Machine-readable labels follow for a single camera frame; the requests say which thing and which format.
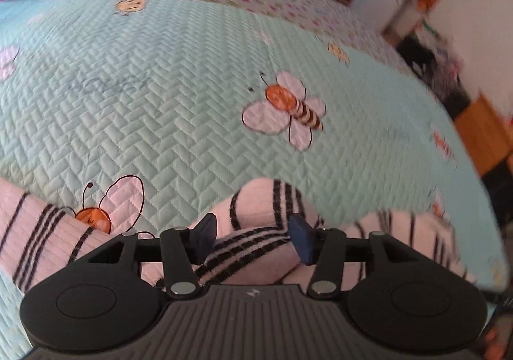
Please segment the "white black striped sweater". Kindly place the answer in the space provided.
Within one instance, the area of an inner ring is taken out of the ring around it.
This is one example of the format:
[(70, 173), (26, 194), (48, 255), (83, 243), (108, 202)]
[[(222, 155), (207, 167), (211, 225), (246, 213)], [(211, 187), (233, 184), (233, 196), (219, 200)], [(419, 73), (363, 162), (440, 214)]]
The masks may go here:
[[(27, 291), (111, 238), (135, 231), (143, 204), (143, 181), (133, 175), (116, 180), (97, 205), (79, 211), (57, 207), (3, 181), (2, 272), (18, 290)], [(286, 220), (300, 215), (315, 229), (324, 221), (297, 188), (281, 180), (251, 180), (211, 213), (217, 222), (216, 241), (204, 262), (193, 267), (200, 284), (309, 283), (313, 269), (298, 257)], [(435, 214), (376, 211), (343, 231), (352, 239), (389, 234), (472, 280), (459, 257), (453, 227)]]

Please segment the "mint green quilted bedspread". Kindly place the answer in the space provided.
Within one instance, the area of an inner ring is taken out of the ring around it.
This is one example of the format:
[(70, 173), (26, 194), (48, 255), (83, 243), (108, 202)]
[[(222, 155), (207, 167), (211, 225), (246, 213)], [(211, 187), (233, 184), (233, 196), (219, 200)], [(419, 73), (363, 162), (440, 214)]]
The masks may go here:
[(417, 213), (440, 196), (462, 261), (509, 281), (497, 221), (460, 138), (416, 78), (276, 18), (190, 0), (8, 0), (1, 175), (54, 205), (143, 180), (140, 230), (187, 224), (245, 182), (296, 186), (331, 223)]

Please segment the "orange wooden furniture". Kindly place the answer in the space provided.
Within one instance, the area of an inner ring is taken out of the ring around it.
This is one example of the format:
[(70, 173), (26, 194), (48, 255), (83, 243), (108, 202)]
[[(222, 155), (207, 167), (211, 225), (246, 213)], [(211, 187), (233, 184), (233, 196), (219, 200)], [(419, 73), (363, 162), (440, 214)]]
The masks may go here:
[(480, 92), (454, 125), (481, 178), (502, 163), (512, 172), (512, 126), (486, 95)]

